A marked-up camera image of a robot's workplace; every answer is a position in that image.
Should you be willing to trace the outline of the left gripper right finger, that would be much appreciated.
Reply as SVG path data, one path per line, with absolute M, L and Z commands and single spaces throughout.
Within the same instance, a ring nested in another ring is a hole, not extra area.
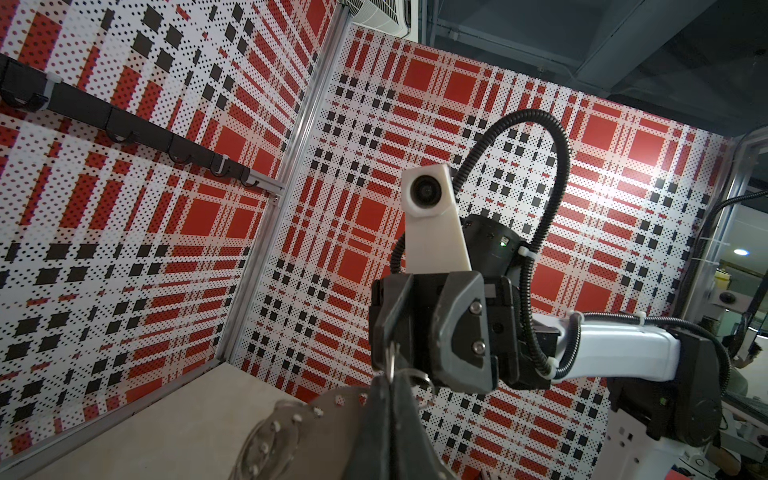
M 437 455 L 421 423 L 407 371 L 395 374 L 390 393 L 390 478 L 457 479 Z

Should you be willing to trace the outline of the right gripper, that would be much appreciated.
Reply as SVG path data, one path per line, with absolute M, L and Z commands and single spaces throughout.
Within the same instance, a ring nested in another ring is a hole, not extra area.
M 372 285 L 371 365 L 385 369 L 392 342 L 396 364 L 426 373 L 438 387 L 487 394 L 506 385 L 542 390 L 548 380 L 530 359 L 521 299 L 507 277 L 475 271 L 392 274 Z

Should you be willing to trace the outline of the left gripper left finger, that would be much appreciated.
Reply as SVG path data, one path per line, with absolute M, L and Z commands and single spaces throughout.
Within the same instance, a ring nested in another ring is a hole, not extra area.
M 343 479 L 384 480 L 391 473 L 391 383 L 386 376 L 373 379 L 358 435 Z

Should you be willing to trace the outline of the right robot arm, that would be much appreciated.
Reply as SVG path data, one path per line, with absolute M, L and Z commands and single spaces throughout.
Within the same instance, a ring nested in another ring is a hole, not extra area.
M 542 126 L 556 154 L 550 199 L 530 240 L 490 218 L 461 217 L 456 201 L 485 151 L 525 123 Z M 611 410 L 598 479 L 663 478 L 687 451 L 716 438 L 731 357 L 712 333 L 642 313 L 534 315 L 534 267 L 570 167 L 560 122 L 527 109 L 494 123 L 457 172 L 435 164 L 402 173 L 405 231 L 389 275 L 372 286 L 369 342 L 378 376 L 347 477 L 451 477 L 421 424 L 411 387 L 416 378 L 433 389 L 470 394 L 604 378 Z

